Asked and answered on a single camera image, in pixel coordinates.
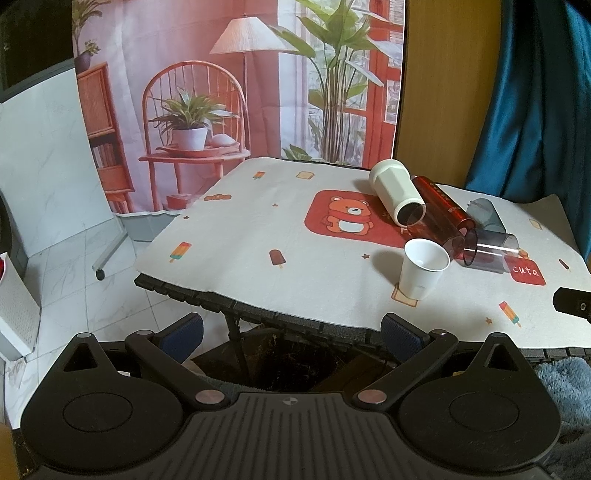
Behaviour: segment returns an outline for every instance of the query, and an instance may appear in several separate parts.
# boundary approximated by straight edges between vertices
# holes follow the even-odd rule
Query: wooden panel
[[[395,158],[462,187],[490,103],[500,0],[407,0],[407,62]]]
[[[97,132],[113,130],[103,72],[103,69],[99,69],[78,78],[82,115],[86,124],[86,133],[89,136]]]
[[[17,456],[12,443],[12,432],[7,425],[0,423],[0,478],[18,480]]]

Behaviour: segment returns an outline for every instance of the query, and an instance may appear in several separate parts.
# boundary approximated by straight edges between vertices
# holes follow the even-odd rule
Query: bear print
[[[322,219],[322,223],[330,232],[355,235],[367,235],[374,227],[368,202],[341,197],[330,199],[329,214]]]

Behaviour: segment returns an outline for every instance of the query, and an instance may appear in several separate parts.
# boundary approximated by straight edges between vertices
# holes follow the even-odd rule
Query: logo
[[[282,402],[283,402],[285,405],[288,405],[289,407],[291,407],[292,405],[295,405],[295,404],[297,403],[297,398],[294,398],[294,397],[287,397],[287,398],[284,398],[284,399],[282,400]]]

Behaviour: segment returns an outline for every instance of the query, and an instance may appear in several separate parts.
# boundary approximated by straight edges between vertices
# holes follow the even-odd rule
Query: plant pot
[[[209,128],[192,128],[188,130],[173,130],[173,143],[180,150],[203,150]]]
[[[76,74],[81,74],[90,68],[90,53],[83,51],[74,59],[74,69]]]

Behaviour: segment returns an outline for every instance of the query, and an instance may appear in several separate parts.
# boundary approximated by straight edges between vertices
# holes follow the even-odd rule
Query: backdrop print
[[[182,210],[252,157],[390,158],[403,30],[404,0],[73,0],[111,209]]]

